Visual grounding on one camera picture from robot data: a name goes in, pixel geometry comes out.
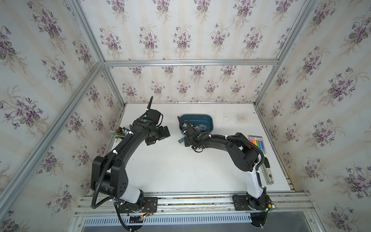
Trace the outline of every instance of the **blue plastic bin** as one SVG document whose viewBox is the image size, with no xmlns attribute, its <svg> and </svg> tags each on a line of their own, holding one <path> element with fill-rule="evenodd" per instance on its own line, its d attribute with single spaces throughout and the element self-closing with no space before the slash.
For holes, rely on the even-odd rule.
<svg viewBox="0 0 371 232">
<path fill-rule="evenodd" d="M 191 123 L 194 127 L 198 125 L 205 125 L 207 126 L 206 132 L 210 133 L 214 129 L 213 119 L 210 115 L 207 114 L 183 114 L 180 116 L 181 119 L 186 121 L 187 123 Z"/>
</svg>

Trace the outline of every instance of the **floral wallpaper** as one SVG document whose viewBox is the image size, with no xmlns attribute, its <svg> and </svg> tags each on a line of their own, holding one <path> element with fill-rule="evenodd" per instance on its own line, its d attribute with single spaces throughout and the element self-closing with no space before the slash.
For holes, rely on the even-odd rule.
<svg viewBox="0 0 371 232">
<path fill-rule="evenodd" d="M 91 0 L 81 4 L 106 60 L 144 60 L 276 58 L 304 2 Z M 332 5 L 318 9 L 316 23 L 333 13 Z"/>
<path fill-rule="evenodd" d="M 125 101 L 254 102 L 271 66 L 162 66 L 111 69 Z"/>
<path fill-rule="evenodd" d="M 369 1 L 320 1 L 258 106 L 326 231 L 371 226 L 370 12 Z"/>
<path fill-rule="evenodd" d="M 68 1 L 0 1 L 0 192 L 96 64 Z M 119 107 L 99 76 L 41 160 L 0 231 L 66 230 L 90 194 Z"/>
</svg>

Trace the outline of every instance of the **white tabletop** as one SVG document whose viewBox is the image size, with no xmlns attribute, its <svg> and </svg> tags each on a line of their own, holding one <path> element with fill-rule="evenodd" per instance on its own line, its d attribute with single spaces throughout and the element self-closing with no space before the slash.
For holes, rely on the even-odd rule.
<svg viewBox="0 0 371 232">
<path fill-rule="evenodd" d="M 145 112 L 145 104 L 128 104 L 121 127 L 129 127 Z M 129 183 L 144 192 L 231 192 L 246 191 L 243 172 L 229 154 L 213 148 L 194 152 L 178 140 L 183 137 L 177 116 L 208 114 L 213 118 L 212 134 L 234 135 L 237 132 L 263 137 L 265 156 L 269 159 L 274 184 L 267 185 L 262 171 L 260 179 L 269 192 L 287 192 L 290 187 L 252 104 L 152 104 L 164 115 L 162 126 L 168 126 L 170 137 L 147 146 L 142 142 L 126 165 Z"/>
</svg>

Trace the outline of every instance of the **vent grille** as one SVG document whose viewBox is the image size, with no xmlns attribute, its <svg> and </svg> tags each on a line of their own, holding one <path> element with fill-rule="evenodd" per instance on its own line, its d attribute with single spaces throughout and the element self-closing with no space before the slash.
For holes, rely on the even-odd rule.
<svg viewBox="0 0 371 232">
<path fill-rule="evenodd" d="M 129 216 L 122 216 L 126 225 Z M 247 223 L 252 222 L 249 213 L 208 213 L 187 215 L 153 215 L 144 218 L 142 225 L 187 225 L 187 224 L 217 224 L 217 223 Z M 117 226 L 120 221 L 117 216 L 89 216 L 86 217 L 84 226 Z"/>
</svg>

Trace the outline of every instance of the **barcode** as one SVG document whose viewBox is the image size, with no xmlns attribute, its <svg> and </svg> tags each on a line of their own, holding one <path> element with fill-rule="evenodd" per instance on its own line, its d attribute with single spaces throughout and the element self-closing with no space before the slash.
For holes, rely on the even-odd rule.
<svg viewBox="0 0 371 232">
<path fill-rule="evenodd" d="M 263 138 L 259 138 L 259 137 L 251 137 L 251 136 L 250 136 L 250 140 L 263 141 Z"/>
</svg>

